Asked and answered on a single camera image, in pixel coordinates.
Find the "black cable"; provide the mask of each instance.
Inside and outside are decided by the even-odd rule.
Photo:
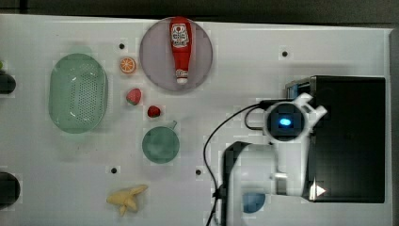
[[[276,99],[276,100],[264,100],[259,102],[258,106],[255,106],[253,108],[251,108],[247,113],[246,116],[244,117],[244,124],[246,125],[246,127],[250,130],[263,130],[262,127],[254,127],[254,126],[250,126],[248,124],[248,116],[250,115],[250,113],[256,109],[263,109],[266,110],[267,108],[269,108],[271,105],[274,105],[278,102],[283,102],[283,101],[287,101],[287,99]]]
[[[220,127],[222,127],[227,121],[231,120],[232,118],[234,118],[235,116],[237,116],[241,112],[246,111],[246,110],[248,110],[248,109],[250,109],[252,107],[255,107],[255,106],[257,107],[257,106],[259,106],[259,104],[247,106],[244,109],[239,110],[238,112],[234,113],[232,116],[228,117],[226,120],[224,120],[221,124],[219,124],[219,126],[217,126],[217,128],[214,130],[214,132],[208,137],[208,139],[205,142],[205,145],[203,146],[203,153],[202,153],[203,154],[203,161],[205,162],[205,166],[208,169],[209,173],[211,174],[212,179],[214,180],[215,192],[218,192],[218,186],[217,186],[216,178],[215,178],[214,174],[212,173],[211,167],[209,166],[208,161],[206,160],[206,147],[208,146],[209,141],[211,141],[211,138],[214,136],[214,134],[217,132],[217,130],[219,130]],[[208,222],[206,223],[206,226],[209,226],[209,224],[211,223],[212,216],[215,213],[217,197],[218,197],[218,195],[215,195],[214,207],[212,208],[211,215],[208,218]]]
[[[247,127],[248,129],[250,129],[250,130],[263,130],[262,127],[252,127],[252,126],[248,125],[248,116],[249,116],[249,114],[250,114],[252,111],[254,111],[254,110],[256,110],[256,109],[260,109],[260,107],[255,106],[255,107],[251,108],[251,109],[246,113],[246,116],[244,117],[244,123],[246,124],[246,127]]]

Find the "green mug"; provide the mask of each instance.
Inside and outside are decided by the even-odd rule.
[[[150,161],[163,164],[176,157],[180,149],[180,142],[174,128],[177,122],[170,126],[157,126],[152,128],[143,138],[142,148]]]

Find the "orange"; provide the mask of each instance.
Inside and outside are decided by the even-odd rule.
[[[120,60],[120,69],[123,73],[133,73],[136,69],[136,62],[130,57]]]

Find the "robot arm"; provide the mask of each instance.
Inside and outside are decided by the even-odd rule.
[[[308,104],[311,96],[301,94],[292,102],[279,102],[264,112],[266,145],[236,142],[234,159],[224,154],[221,225],[242,225],[243,197],[247,193],[302,196],[308,162],[309,133],[327,113]]]

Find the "ketchup bottle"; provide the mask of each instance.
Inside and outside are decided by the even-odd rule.
[[[169,25],[170,45],[175,61],[177,83],[184,85],[188,78],[191,44],[191,25],[185,17],[174,17]]]

